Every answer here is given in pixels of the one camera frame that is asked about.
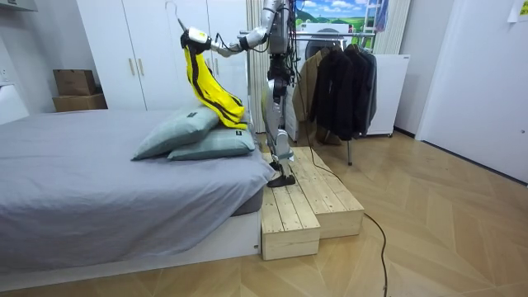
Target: wooden platform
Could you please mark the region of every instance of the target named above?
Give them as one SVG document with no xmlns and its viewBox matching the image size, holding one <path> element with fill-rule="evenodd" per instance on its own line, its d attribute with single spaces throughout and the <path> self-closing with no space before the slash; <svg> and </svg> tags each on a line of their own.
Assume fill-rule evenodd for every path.
<svg viewBox="0 0 528 297">
<path fill-rule="evenodd" d="M 339 179 L 314 166 L 310 148 L 299 147 L 293 150 L 295 160 L 290 166 L 297 184 L 321 224 L 321 238 L 357 235 L 365 212 L 363 206 Z M 318 166 L 330 170 L 315 151 L 313 160 Z"/>
<path fill-rule="evenodd" d="M 316 254 L 320 225 L 299 185 L 264 187 L 262 258 L 280 259 Z"/>
<path fill-rule="evenodd" d="M 296 184 L 265 187 L 262 205 L 262 257 L 264 260 L 318 252 L 320 238 L 357 235 L 363 206 L 333 176 L 312 163 L 309 148 L 293 148 L 290 164 Z M 264 159 L 271 161 L 269 153 Z M 327 170 L 313 152 L 315 163 Z"/>
</svg>

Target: gray pillow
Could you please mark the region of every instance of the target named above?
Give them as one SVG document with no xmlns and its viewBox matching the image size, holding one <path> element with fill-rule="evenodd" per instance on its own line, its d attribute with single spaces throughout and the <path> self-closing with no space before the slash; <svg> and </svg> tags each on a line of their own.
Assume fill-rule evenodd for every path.
<svg viewBox="0 0 528 297">
<path fill-rule="evenodd" d="M 255 143 L 250 131 L 219 127 L 201 141 L 175 148 L 168 158 L 174 161 L 240 156 L 252 152 Z"/>
<path fill-rule="evenodd" d="M 177 111 L 150 132 L 132 160 L 158 156 L 184 144 L 195 143 L 203 139 L 218 121 L 216 113 L 206 106 Z"/>
</svg>

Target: white wardrobe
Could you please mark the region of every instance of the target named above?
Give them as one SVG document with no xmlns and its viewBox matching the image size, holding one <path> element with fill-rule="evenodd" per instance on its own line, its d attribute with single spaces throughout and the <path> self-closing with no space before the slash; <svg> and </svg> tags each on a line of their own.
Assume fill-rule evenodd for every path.
<svg viewBox="0 0 528 297">
<path fill-rule="evenodd" d="M 182 29 L 226 43 L 247 29 L 245 0 L 77 0 L 109 109 L 176 110 L 198 99 L 186 76 Z M 248 105 L 246 55 L 203 53 L 216 80 Z"/>
</svg>

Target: curtain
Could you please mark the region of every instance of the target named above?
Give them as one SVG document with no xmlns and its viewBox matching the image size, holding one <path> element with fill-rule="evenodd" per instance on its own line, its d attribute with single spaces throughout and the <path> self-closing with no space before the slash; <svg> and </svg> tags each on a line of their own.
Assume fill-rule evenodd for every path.
<svg viewBox="0 0 528 297">
<path fill-rule="evenodd" d="M 376 33 L 374 54 L 399 54 L 411 0 L 389 0 L 389 19 L 384 32 Z"/>
<path fill-rule="evenodd" d="M 262 11 L 261 0 L 246 0 L 247 8 L 247 29 L 260 25 Z M 264 50 L 266 45 L 259 45 L 257 50 Z M 258 53 L 254 50 L 247 52 L 247 73 L 249 87 L 249 110 L 251 111 L 252 122 L 257 133 L 266 132 L 264 120 L 262 119 L 262 94 L 264 87 L 267 87 L 267 70 L 270 68 L 270 59 L 265 53 Z"/>
</svg>

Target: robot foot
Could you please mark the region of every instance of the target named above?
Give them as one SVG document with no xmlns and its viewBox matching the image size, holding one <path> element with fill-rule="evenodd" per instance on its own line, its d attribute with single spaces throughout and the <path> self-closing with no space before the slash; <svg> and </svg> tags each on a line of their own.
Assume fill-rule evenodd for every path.
<svg viewBox="0 0 528 297">
<path fill-rule="evenodd" d="M 281 165 L 277 161 L 273 161 L 270 163 L 271 168 L 275 169 L 275 171 L 279 171 L 281 169 Z"/>
<path fill-rule="evenodd" d="M 268 187 L 281 187 L 281 186 L 291 186 L 295 184 L 295 177 L 293 175 L 284 176 L 281 175 L 274 180 L 271 180 L 267 183 Z"/>
</svg>

